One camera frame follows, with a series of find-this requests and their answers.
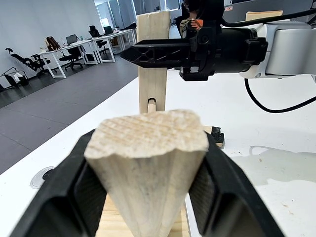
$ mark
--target black cable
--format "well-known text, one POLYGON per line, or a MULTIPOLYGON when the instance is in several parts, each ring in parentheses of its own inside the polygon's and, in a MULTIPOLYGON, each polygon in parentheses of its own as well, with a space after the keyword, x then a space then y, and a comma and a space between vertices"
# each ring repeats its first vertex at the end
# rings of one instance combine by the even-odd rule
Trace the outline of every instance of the black cable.
POLYGON ((301 11, 293 14, 288 14, 284 16, 273 16, 273 17, 266 17, 266 18, 261 18, 257 20, 252 20, 252 21, 244 21, 244 22, 235 22, 235 23, 230 23, 226 22, 224 19, 222 20, 221 24, 226 27, 244 27, 244 26, 250 26, 254 24, 262 24, 262 23, 268 23, 272 21, 281 21, 281 20, 287 20, 287 19, 292 19, 292 18, 297 18, 297 17, 302 17, 302 16, 308 16, 316 13, 316 8, 307 10, 307 11, 301 11))
POLYGON ((296 110, 296 109, 299 109, 303 106, 306 106, 314 101, 316 101, 316 96, 307 100, 307 101, 304 101, 303 103, 300 103, 298 105, 295 105, 295 106, 292 106, 292 107, 289 107, 289 108, 286 108, 286 109, 282 109, 282 110, 271 110, 271 109, 268 109, 266 107, 264 107, 262 104, 260 104, 260 102, 256 99, 256 97, 252 94, 251 90, 250 90, 250 87, 249 87, 249 82, 248 82, 248 79, 245 78, 245 86, 246 86, 246 90, 250 96, 250 98, 252 99, 252 101, 259 107, 261 108, 262 110, 268 112, 268 113, 273 113, 273 114, 280 114, 280 113, 285 113, 285 112, 290 112, 290 111, 293 111, 293 110, 296 110))

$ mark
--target label sticker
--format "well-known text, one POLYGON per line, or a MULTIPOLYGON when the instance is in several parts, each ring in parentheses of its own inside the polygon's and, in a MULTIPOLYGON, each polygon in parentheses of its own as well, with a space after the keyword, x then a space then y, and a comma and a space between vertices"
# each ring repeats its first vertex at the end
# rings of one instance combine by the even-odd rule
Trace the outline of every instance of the label sticker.
POLYGON ((225 11, 232 11, 233 10, 233 6, 227 6, 225 7, 225 11))

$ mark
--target black office chair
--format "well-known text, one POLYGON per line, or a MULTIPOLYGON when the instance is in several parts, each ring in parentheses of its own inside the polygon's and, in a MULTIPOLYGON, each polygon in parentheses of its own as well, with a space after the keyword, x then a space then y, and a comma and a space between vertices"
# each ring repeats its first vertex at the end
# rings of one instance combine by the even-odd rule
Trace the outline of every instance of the black office chair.
POLYGON ((31 68, 33 71, 37 71, 39 69, 39 72, 37 73, 38 78, 40 78, 41 75, 45 74, 45 73, 49 73, 48 69, 44 69, 44 61, 40 58, 39 55, 35 54, 32 55, 32 57, 34 57, 34 61, 30 58, 23 58, 20 55, 16 54, 16 53, 12 53, 13 50, 11 48, 6 48, 5 50, 7 50, 9 52, 9 54, 13 57, 16 58, 17 60, 19 60, 21 63, 23 63, 24 65, 28 66, 29 68, 31 68))
MULTIPOLYGON (((95 26, 90 26, 90 31, 89 31, 90 35, 93 37, 93 38, 96 38, 96 37, 100 37, 100 33, 99 31, 95 28, 95 26)), ((105 48, 105 45, 107 44, 106 41, 103 41, 103 40, 97 40, 96 41, 97 45, 99 46, 99 48, 102 48, 104 47, 103 50, 101 50, 100 52, 101 53, 106 53, 107 50, 109 50, 108 48, 105 48)))
POLYGON ((81 53, 78 47, 70 48, 68 49, 68 52, 70 55, 64 56, 60 58, 60 61, 70 61, 70 63, 65 67, 65 70, 67 71, 67 68, 74 69, 74 65, 79 65, 81 68, 83 68, 82 64, 79 62, 76 62, 81 57, 81 53))

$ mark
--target wood grain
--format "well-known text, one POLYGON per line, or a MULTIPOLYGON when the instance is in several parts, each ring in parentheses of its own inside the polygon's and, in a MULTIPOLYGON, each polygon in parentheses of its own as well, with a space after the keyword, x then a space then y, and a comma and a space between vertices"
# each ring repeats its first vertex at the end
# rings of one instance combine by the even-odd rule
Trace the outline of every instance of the wood grain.
POLYGON ((156 112, 156 100, 155 99, 151 99, 148 101, 148 109, 147 112, 148 113, 154 113, 156 112))
MULTIPOLYGON (((158 40, 169 38, 170 12, 161 11, 137 16, 137 39, 158 40)), ((138 67, 139 108, 147 113, 148 100, 156 100, 157 111, 164 111, 166 103, 167 68, 138 67)))
MULTIPOLYGON (((110 197, 106 198, 96 237, 133 237, 110 197)), ((185 206, 181 208, 168 237, 190 237, 185 206)))
POLYGON ((246 14, 246 21, 257 20, 266 17, 282 16, 283 11, 249 11, 246 14))
POLYGON ((167 237, 207 150, 199 117, 175 110, 103 121, 84 156, 135 237, 167 237))

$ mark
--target computer monitor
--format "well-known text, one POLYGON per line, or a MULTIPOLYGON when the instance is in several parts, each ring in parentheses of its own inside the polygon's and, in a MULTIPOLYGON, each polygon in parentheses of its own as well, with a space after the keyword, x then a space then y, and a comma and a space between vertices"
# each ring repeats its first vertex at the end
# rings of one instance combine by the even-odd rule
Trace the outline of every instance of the computer monitor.
POLYGON ((105 32, 105 35, 108 36, 110 34, 113 34, 113 30, 112 30, 112 27, 111 26, 106 26, 106 27, 103 27, 104 29, 104 32, 105 32))
POLYGON ((67 45, 70 45, 72 43, 76 43, 77 42, 77 36, 76 35, 71 35, 66 37, 66 41, 67 41, 67 45))

